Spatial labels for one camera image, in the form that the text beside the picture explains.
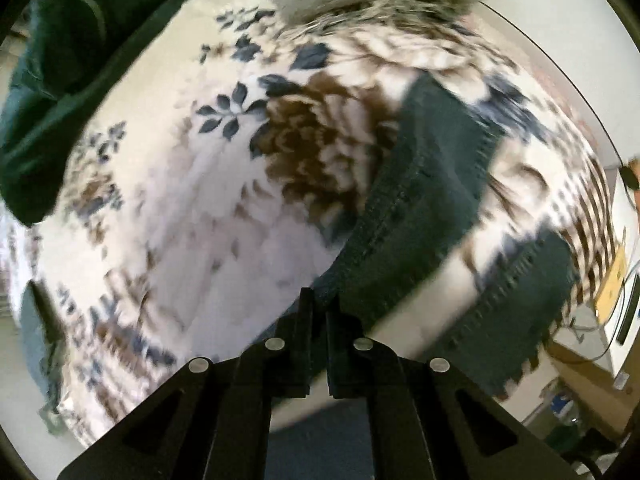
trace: yellow tag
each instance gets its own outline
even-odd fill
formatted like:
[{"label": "yellow tag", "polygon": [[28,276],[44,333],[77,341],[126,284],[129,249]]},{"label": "yellow tag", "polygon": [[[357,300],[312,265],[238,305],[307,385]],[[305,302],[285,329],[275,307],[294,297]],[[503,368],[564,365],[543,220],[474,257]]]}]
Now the yellow tag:
[{"label": "yellow tag", "polygon": [[618,296],[622,282],[626,275],[626,258],[625,258],[625,239],[626,229],[622,233],[622,243],[616,248],[616,257],[613,264],[609,267],[607,275],[600,284],[600,290],[594,300],[596,316],[600,324],[606,323],[611,313],[616,307]]}]

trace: white wall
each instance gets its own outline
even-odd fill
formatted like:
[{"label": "white wall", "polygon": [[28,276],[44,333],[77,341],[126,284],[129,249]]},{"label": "white wall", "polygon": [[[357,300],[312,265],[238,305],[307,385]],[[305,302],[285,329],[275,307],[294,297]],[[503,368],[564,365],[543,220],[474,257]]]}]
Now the white wall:
[{"label": "white wall", "polygon": [[623,159],[640,153],[640,53],[606,0],[484,2],[526,33],[569,76]]},{"label": "white wall", "polygon": [[545,352],[540,354],[540,366],[526,376],[508,400],[500,405],[520,422],[531,415],[544,402],[543,388],[558,378],[558,371],[551,364]]},{"label": "white wall", "polygon": [[67,432],[52,436],[38,410],[44,398],[27,372],[21,339],[11,318],[0,319],[0,425],[38,480],[55,480],[82,453]]},{"label": "white wall", "polygon": [[0,49],[0,109],[4,105],[4,100],[9,90],[11,74],[14,71],[18,58]]}]

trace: bottle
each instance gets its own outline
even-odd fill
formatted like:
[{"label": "bottle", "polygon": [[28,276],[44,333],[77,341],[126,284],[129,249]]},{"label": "bottle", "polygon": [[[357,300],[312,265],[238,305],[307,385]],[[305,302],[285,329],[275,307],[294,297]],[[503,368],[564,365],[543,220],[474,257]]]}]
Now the bottle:
[{"label": "bottle", "polygon": [[567,391],[560,391],[551,399],[551,411],[564,426],[582,425],[580,407]]}]

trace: metal screw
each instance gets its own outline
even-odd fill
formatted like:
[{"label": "metal screw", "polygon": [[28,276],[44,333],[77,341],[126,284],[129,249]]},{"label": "metal screw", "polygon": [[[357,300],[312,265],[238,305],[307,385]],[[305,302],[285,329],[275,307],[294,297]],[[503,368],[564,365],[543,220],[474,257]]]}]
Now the metal screw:
[{"label": "metal screw", "polygon": [[359,337],[353,342],[353,347],[356,350],[366,352],[367,350],[371,350],[373,348],[373,341],[368,337]]},{"label": "metal screw", "polygon": [[267,347],[267,350],[271,350],[273,352],[277,352],[278,350],[282,350],[285,347],[284,339],[279,337],[271,337],[264,342],[264,345]]},{"label": "metal screw", "polygon": [[451,368],[449,361],[447,361],[443,357],[434,357],[431,361],[429,361],[429,366],[431,367],[431,370],[439,374],[448,372],[449,368]]},{"label": "metal screw", "polygon": [[201,374],[209,369],[209,361],[198,357],[189,363],[189,370],[194,374]]}]

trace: floral blanket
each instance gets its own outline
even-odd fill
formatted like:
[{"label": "floral blanket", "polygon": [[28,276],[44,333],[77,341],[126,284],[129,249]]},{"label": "floral blanket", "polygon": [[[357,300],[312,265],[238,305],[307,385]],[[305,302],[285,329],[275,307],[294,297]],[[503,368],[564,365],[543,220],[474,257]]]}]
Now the floral blanket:
[{"label": "floral blanket", "polygon": [[564,316],[593,296],[613,240],[593,150],[455,10],[378,0],[287,28],[270,0],[183,5],[86,126],[52,215],[32,230],[3,216],[15,317],[34,276],[66,328],[59,410],[82,443],[187,359],[238,355],[328,269],[422,70],[507,132],[463,265],[444,274],[469,283],[450,315],[542,225],[583,277]]}]

